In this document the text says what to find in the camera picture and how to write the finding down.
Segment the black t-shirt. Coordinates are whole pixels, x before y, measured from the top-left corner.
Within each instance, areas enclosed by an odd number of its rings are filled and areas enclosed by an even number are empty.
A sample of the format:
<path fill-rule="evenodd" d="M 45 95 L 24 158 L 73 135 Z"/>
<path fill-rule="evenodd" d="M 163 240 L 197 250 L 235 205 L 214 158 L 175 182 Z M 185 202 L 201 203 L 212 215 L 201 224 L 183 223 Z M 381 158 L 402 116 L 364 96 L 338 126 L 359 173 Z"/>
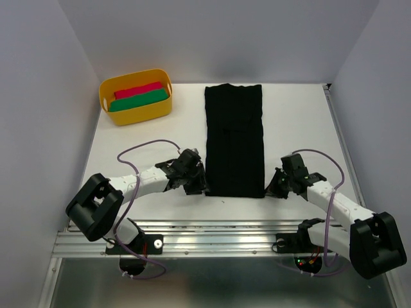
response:
<path fill-rule="evenodd" d="M 261 85 L 206 87 L 208 196 L 263 198 L 265 161 Z"/>

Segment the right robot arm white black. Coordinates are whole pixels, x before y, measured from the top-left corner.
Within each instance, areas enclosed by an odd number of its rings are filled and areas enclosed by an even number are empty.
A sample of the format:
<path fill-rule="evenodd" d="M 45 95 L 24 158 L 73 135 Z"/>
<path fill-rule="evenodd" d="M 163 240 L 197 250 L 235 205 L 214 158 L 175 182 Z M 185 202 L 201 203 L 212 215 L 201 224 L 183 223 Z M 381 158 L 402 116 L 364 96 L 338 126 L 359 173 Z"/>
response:
<path fill-rule="evenodd" d="M 321 174 L 277 168 L 266 192 L 279 199 L 295 193 L 326 213 L 325 219 L 305 219 L 294 233 L 277 233 L 273 251 L 303 254 L 318 248 L 337 253 L 365 279 L 407 263 L 394 217 L 360 206 L 337 192 Z"/>

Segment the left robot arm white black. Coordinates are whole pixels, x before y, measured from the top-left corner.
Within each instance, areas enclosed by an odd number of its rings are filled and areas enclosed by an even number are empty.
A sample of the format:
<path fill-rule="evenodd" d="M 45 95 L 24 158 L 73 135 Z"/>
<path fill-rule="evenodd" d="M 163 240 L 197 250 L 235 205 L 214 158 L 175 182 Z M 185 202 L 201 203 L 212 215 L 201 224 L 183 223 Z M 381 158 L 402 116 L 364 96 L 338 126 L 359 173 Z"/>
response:
<path fill-rule="evenodd" d="M 187 195 L 207 190 L 204 165 L 181 158 L 158 163 L 137 175 L 92 175 L 66 207 L 66 215 L 88 241 L 121 240 L 130 253 L 160 255 L 163 236 L 146 235 L 130 218 L 120 220 L 122 205 L 142 196 L 183 187 Z"/>

